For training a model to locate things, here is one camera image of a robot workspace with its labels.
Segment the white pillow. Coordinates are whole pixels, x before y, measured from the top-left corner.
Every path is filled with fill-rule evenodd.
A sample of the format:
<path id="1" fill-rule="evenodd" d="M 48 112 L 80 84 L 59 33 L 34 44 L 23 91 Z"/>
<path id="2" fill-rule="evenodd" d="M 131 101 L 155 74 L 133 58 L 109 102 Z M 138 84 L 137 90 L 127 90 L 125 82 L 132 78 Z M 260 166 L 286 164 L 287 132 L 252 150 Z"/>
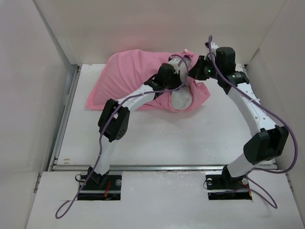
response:
<path id="1" fill-rule="evenodd" d="M 190 88 L 183 86 L 179 90 L 171 92 L 171 106 L 175 110 L 187 109 L 193 101 Z"/>

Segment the pink satin pillowcase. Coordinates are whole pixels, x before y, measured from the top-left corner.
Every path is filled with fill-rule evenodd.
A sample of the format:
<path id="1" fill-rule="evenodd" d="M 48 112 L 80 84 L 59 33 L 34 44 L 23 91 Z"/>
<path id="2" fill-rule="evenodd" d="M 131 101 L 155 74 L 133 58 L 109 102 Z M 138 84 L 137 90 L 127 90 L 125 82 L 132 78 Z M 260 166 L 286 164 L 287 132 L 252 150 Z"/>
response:
<path id="1" fill-rule="evenodd" d="M 162 63 L 168 62 L 170 52 L 146 52 L 139 49 L 118 52 L 112 55 L 93 87 L 85 107 L 89 110 L 103 110 L 109 99 L 118 100 L 136 91 L 145 81 L 156 74 Z M 210 97 L 204 83 L 188 78 L 186 85 L 193 96 L 192 104 L 185 110 L 175 110 L 171 106 L 171 93 L 164 93 L 148 102 L 139 110 L 166 110 L 170 112 L 190 112 L 200 108 Z"/>

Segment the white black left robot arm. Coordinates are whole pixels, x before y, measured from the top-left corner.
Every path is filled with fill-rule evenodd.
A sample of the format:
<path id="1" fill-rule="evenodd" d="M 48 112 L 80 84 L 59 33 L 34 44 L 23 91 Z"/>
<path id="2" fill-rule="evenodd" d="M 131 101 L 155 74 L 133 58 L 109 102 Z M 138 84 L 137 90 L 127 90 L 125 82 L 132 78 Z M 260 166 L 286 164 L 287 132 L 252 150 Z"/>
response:
<path id="1" fill-rule="evenodd" d="M 163 63 L 158 72 L 128 96 L 109 99 L 98 121 L 100 151 L 95 164 L 88 169 L 88 179 L 96 189 L 106 186 L 115 143 L 127 133 L 130 114 L 164 93 L 179 90 L 186 83 L 189 64 L 174 60 Z"/>

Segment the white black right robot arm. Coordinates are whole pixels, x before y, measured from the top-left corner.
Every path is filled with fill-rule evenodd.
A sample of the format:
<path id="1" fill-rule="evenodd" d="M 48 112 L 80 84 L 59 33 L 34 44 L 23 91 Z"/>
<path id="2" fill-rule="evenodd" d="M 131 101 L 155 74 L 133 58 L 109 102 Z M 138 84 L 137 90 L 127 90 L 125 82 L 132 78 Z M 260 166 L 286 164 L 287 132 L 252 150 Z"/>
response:
<path id="1" fill-rule="evenodd" d="M 207 45 L 206 56 L 200 56 L 189 76 L 196 80 L 216 79 L 218 85 L 235 103 L 248 124 L 251 139 L 243 146 L 242 154 L 223 167 L 212 179 L 214 189 L 236 189 L 245 175 L 259 163 L 279 157 L 289 131 L 277 125 L 259 105 L 250 81 L 243 71 L 236 70 L 235 51 L 231 47 Z"/>

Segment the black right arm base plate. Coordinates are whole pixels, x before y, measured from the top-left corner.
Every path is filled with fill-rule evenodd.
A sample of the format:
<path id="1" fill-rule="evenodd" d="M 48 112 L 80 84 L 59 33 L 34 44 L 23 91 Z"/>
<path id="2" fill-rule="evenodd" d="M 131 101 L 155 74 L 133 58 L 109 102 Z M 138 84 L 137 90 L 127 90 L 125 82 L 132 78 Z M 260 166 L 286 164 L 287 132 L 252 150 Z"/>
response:
<path id="1" fill-rule="evenodd" d="M 248 179 L 243 176 L 226 183 L 221 174 L 205 174 L 203 187 L 209 200 L 252 200 Z"/>

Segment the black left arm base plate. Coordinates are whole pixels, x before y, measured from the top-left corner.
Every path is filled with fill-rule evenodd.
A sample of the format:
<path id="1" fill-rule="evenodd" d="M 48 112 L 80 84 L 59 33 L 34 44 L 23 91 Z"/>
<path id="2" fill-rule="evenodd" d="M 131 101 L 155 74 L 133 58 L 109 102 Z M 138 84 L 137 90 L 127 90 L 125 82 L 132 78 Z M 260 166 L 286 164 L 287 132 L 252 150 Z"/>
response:
<path id="1" fill-rule="evenodd" d="M 122 174 L 110 174 L 103 186 L 98 186 L 91 179 L 77 195 L 77 200 L 121 200 Z"/>

